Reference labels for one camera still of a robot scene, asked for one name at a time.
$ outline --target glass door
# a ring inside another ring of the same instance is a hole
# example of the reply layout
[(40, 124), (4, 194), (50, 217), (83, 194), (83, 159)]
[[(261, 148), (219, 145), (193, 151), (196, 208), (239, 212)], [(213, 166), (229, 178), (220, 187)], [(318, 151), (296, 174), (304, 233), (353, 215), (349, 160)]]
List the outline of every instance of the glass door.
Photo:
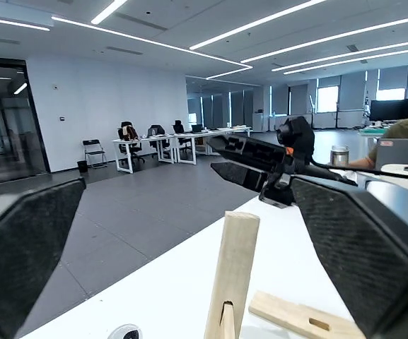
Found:
[(47, 172), (24, 67), (0, 67), (0, 182)]

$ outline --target computer monitor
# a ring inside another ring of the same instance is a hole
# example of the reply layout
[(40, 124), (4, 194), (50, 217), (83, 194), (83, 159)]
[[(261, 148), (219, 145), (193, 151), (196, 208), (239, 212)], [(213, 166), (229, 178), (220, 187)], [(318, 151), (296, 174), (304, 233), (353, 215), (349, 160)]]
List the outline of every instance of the computer monitor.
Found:
[(158, 135), (158, 129), (155, 128), (149, 128), (147, 130), (147, 137), (150, 138), (151, 136), (156, 136)]
[(192, 125), (191, 128), (192, 128), (192, 133), (202, 132), (202, 125), (201, 124)]
[(402, 119), (402, 101), (403, 100), (372, 100), (370, 117), (371, 121)]
[(408, 119), (408, 99), (373, 100), (371, 104), (371, 121)]

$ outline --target trash can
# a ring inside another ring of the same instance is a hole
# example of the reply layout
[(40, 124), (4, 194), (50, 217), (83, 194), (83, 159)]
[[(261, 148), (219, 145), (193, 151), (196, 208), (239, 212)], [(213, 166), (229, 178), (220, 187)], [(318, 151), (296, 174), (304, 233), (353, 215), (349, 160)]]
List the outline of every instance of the trash can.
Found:
[(86, 173), (88, 171), (88, 162), (85, 160), (78, 161), (78, 170), (80, 173)]

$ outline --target white table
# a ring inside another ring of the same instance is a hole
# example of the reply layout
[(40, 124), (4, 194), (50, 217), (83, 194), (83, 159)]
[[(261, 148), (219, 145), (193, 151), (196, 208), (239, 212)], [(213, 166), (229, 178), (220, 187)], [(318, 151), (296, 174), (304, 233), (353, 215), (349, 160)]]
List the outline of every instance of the white table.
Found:
[[(247, 303), (262, 290), (352, 320), (297, 207), (280, 210), (255, 198), (237, 210), (261, 220)], [(221, 219), (24, 339), (106, 339), (126, 323), (138, 325), (144, 339), (203, 338), (222, 227)], [(302, 338), (249, 314), (247, 307), (240, 337)]]
[[(169, 141), (170, 144), (170, 157), (166, 158), (164, 156), (165, 149), (163, 148), (163, 140)], [(133, 174), (133, 164), (132, 164), (132, 154), (129, 149), (129, 145), (134, 145), (137, 143), (150, 143), (150, 142), (156, 142), (156, 151), (158, 154), (158, 161), (161, 162), (169, 162), (173, 164), (175, 162), (175, 137), (170, 136), (170, 135), (164, 135), (164, 136), (155, 136), (151, 138), (144, 138), (144, 139), (139, 139), (139, 140), (133, 140), (133, 141), (124, 141), (120, 139), (116, 139), (112, 141), (112, 144), (114, 145), (114, 152), (115, 152), (115, 159), (116, 159), (116, 167), (118, 171), (122, 172), (128, 172), (130, 174)], [(121, 152), (119, 149), (119, 145), (125, 145), (125, 148), (127, 150), (127, 156), (126, 157), (121, 157)], [(128, 162), (128, 169), (123, 168), (120, 166), (120, 160), (127, 159)]]
[(191, 152), (192, 152), (192, 160), (183, 160), (180, 157), (180, 149), (179, 143), (177, 141), (177, 162), (181, 162), (184, 164), (196, 164), (196, 154), (204, 154), (204, 155), (219, 155), (218, 153), (213, 152), (211, 149), (210, 145), (204, 141), (204, 147), (205, 151), (204, 152), (198, 152), (196, 151), (196, 138), (211, 138), (214, 136), (222, 136), (224, 134), (230, 134), (230, 133), (247, 133), (247, 136), (251, 136), (251, 131), (252, 129), (250, 127), (246, 128), (241, 128), (241, 129), (220, 129), (218, 131), (203, 131), (202, 133), (183, 133), (183, 134), (175, 134), (175, 136), (178, 138), (190, 138), (191, 139)]
[(362, 142), (361, 149), (364, 148), (364, 139), (366, 138), (367, 139), (367, 149), (368, 149), (368, 151), (370, 151), (373, 148), (373, 146), (375, 146), (376, 141), (383, 137), (383, 134), (386, 133), (386, 130), (385, 129), (369, 129), (369, 128), (367, 128), (367, 130), (374, 130), (373, 132), (370, 132), (370, 133), (366, 133), (365, 130), (366, 129), (360, 129), (359, 132), (358, 132), (358, 134), (363, 137), (361, 139), (361, 142)]

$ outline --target cable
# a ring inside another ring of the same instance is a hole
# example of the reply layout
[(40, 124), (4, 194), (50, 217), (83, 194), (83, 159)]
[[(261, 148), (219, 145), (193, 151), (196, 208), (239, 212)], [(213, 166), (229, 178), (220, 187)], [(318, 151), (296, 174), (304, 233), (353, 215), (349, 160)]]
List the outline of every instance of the cable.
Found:
[(331, 169), (331, 170), (343, 170), (343, 171), (353, 171), (353, 172), (365, 172), (365, 173), (371, 173), (375, 175), (385, 175), (386, 177), (394, 177), (394, 178), (401, 178), (401, 179), (408, 179), (408, 175), (405, 174), (395, 174), (395, 173), (388, 173), (388, 172), (383, 172), (383, 171), (377, 171), (376, 169), (360, 169), (360, 168), (354, 168), (354, 167), (338, 167), (338, 166), (331, 166), (331, 165), (324, 165), (316, 162), (313, 158), (310, 159), (310, 162), (320, 168), (325, 168), (325, 169)]

